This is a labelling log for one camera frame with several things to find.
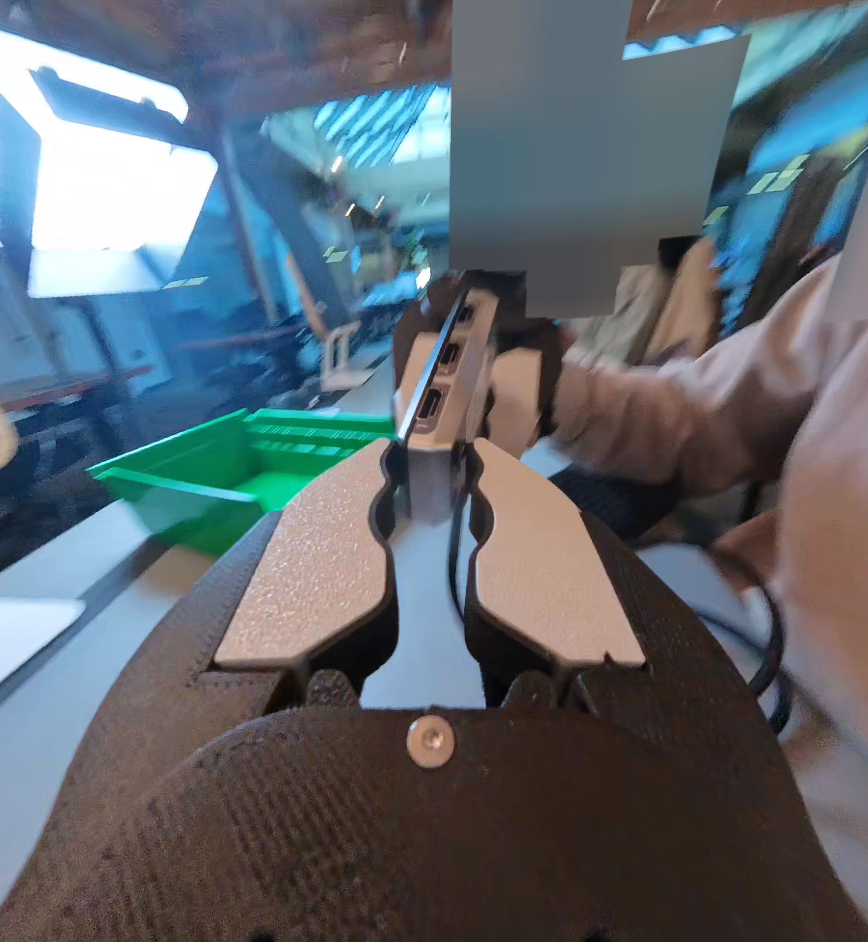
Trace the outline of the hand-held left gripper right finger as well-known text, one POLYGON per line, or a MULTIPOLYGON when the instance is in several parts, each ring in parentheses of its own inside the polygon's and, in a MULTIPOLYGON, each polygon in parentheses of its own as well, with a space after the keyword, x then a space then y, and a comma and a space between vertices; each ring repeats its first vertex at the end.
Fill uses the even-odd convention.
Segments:
POLYGON ((485 438, 467 453, 469 529, 464 639, 486 704, 537 672, 559 698, 585 671, 648 663, 575 504, 485 438))

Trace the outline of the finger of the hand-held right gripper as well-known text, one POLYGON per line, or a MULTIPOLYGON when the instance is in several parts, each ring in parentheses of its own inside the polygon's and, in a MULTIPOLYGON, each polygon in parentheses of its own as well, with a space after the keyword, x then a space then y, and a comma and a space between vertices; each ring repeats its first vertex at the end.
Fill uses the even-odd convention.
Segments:
POLYGON ((536 440, 541 365, 542 355, 536 349, 512 349, 494 360, 488 438, 506 453, 523 453, 536 440))
POLYGON ((433 349, 436 347, 439 335, 421 332, 414 338, 409 348, 401 378, 395 385, 395 412, 406 413, 413 398, 418 382, 433 349))

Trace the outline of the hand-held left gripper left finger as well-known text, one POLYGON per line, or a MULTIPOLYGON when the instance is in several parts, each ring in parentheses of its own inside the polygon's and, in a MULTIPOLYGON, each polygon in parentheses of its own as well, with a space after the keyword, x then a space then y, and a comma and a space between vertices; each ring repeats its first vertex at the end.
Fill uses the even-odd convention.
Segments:
POLYGON ((393 655, 399 449, 376 439, 289 501, 213 657, 231 673, 338 671, 357 692, 393 655))

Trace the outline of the grey multiport adapter hub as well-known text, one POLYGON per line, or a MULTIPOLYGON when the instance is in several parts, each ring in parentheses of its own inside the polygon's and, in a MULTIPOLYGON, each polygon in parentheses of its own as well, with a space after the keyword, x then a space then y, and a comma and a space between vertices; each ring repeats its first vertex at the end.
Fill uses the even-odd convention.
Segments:
POLYGON ((496 354, 498 300, 464 288, 421 364, 397 424, 404 453, 407 514, 440 524, 465 482, 465 453, 482 427, 496 354))

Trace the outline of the green plastic bin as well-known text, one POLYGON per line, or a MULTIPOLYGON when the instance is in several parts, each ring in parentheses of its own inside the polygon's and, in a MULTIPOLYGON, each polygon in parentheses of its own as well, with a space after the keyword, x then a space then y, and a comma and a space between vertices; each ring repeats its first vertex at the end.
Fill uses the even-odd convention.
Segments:
POLYGON ((328 469, 395 434, 393 415, 241 409, 87 471, 165 546, 218 558, 328 469))

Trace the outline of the wooden chair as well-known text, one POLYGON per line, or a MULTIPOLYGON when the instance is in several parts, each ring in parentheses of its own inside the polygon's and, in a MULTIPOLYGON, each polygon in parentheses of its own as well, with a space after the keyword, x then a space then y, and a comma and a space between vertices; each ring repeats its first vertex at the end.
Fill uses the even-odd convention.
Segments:
POLYGON ((371 369, 354 369, 350 363, 350 342, 359 327, 360 321, 353 320, 329 330, 323 336, 320 375, 323 394, 346 393, 369 381, 371 369))

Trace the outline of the bright studio light panel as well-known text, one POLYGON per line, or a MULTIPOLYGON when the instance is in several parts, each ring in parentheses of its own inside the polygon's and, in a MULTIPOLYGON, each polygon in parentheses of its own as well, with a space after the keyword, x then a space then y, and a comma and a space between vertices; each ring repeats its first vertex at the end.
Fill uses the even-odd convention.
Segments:
POLYGON ((0 252, 34 299, 174 279, 218 170, 174 86, 0 29, 0 252))

